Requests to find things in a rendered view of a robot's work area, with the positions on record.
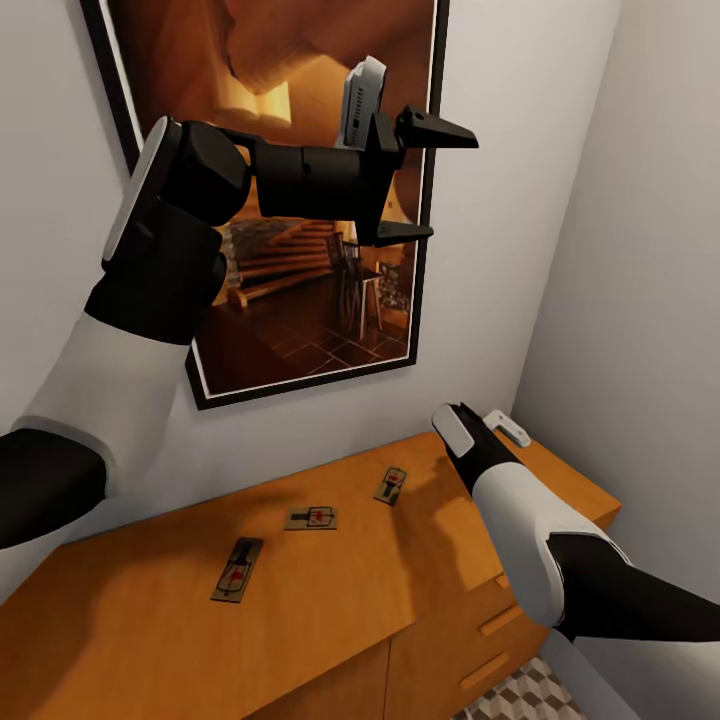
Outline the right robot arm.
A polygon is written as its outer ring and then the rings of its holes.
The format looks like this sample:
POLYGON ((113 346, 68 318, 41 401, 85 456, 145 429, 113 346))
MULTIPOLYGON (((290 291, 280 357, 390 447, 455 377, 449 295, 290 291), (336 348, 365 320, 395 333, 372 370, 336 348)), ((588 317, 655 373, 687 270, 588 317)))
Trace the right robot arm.
POLYGON ((500 410, 446 403, 432 424, 526 616, 566 636, 641 720, 720 720, 720 606, 635 569, 497 438, 531 444, 500 410))

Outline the mousetrap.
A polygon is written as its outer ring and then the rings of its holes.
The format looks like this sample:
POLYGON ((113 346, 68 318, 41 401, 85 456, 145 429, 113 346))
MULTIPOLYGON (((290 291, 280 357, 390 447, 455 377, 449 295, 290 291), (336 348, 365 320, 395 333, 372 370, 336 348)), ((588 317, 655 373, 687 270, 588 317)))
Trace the mousetrap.
POLYGON ((381 503, 395 507, 395 503, 401 494, 401 489, 404 487, 408 476, 409 471, 406 469, 391 465, 373 499, 378 499, 381 503))
POLYGON ((338 507, 289 507, 284 530, 335 530, 338 507))
POLYGON ((239 537, 211 600, 229 604, 242 602, 263 544, 264 539, 239 537))

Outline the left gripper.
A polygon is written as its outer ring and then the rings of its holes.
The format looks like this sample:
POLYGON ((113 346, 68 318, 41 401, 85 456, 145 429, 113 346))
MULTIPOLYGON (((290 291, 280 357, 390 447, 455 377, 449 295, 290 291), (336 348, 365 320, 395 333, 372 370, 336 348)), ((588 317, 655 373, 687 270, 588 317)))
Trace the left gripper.
POLYGON ((381 221, 394 168, 410 148, 478 149, 476 135, 419 108, 396 118, 373 113, 364 151, 302 146, 303 218, 354 221, 360 246, 386 247, 427 239, 432 227, 381 221))

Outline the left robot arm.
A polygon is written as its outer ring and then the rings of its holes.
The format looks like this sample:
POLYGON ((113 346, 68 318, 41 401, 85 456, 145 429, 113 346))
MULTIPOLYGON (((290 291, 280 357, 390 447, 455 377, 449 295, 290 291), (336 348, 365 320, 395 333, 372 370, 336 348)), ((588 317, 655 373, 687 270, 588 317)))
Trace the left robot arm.
POLYGON ((215 227, 256 175, 263 217, 354 221, 360 246, 427 239, 381 221, 410 148, 478 149, 476 135, 419 108, 379 113, 387 66, 367 56, 345 79, 333 148, 162 116, 148 134, 64 352, 0 437, 0 606, 103 500, 154 466, 200 310, 224 285, 215 227), (237 145, 247 147, 251 165, 237 145))

